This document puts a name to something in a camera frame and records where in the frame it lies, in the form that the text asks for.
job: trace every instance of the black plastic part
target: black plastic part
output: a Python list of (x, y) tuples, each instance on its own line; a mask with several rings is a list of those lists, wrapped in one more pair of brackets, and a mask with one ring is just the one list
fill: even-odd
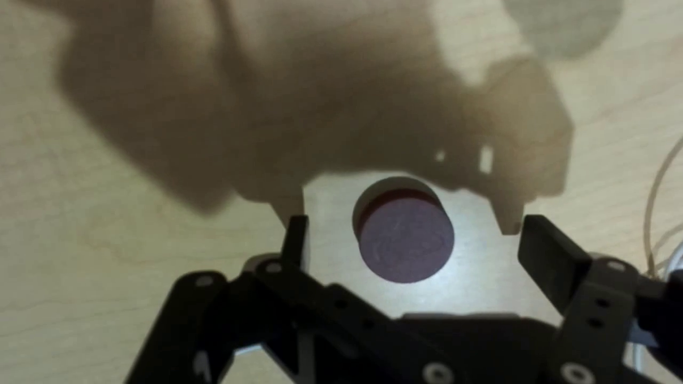
[(562, 328), (524, 319), (390, 320), (342, 286), (306, 276), (306, 217), (293, 221), (282, 269), (182, 277), (129, 377), (129, 384), (218, 384), (233, 353), (264, 346), (294, 382), (424, 382), (424, 367), (448, 367), (455, 382), (565, 382), (568, 363), (595, 382), (651, 379), (624, 367), (624, 347), (639, 320), (659, 344), (659, 359), (679, 373), (683, 286), (644, 279), (634, 267), (592, 260), (544, 217), (524, 223), (521, 260), (564, 312)]
[(519, 263), (556, 312), (565, 312), (585, 279), (592, 256), (543, 215), (528, 215), (519, 243)]
[(226, 279), (213, 271), (183, 276), (157, 320), (126, 384), (213, 384), (233, 363), (233, 347), (204, 346), (204, 317), (223, 293)]

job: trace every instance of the bolt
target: bolt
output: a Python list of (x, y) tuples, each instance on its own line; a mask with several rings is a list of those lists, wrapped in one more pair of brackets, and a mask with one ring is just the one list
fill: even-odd
[(279, 263), (269, 263), (269, 265), (264, 267), (264, 271), (266, 271), (266, 274), (282, 274), (282, 265), (279, 265)]
[(424, 365), (422, 377), (427, 384), (452, 384), (452, 372), (441, 363)]
[(606, 263), (606, 267), (611, 267), (611, 269), (614, 269), (614, 271), (625, 271), (625, 265), (624, 265), (624, 263), (616, 263), (616, 260)]
[(196, 285), (199, 288), (213, 286), (213, 276), (201, 276), (194, 285)]
[(594, 372), (587, 369), (585, 365), (577, 365), (577, 363), (562, 365), (562, 377), (568, 384), (595, 384)]
[(194, 375), (201, 375), (207, 384), (211, 382), (210, 355), (204, 350), (194, 355)]

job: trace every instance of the circular hole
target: circular hole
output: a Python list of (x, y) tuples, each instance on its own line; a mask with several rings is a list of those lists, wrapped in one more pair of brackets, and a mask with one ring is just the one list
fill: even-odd
[(611, 303), (606, 298), (597, 298), (595, 306), (597, 308), (611, 308)]
[(355, 208), (353, 224), (362, 263), (397, 285), (428, 279), (455, 247), (455, 230), (439, 199), (407, 177), (366, 187)]
[(604, 323), (602, 323), (600, 319), (588, 319), (588, 324), (592, 324), (594, 328), (602, 328), (602, 327), (604, 327)]

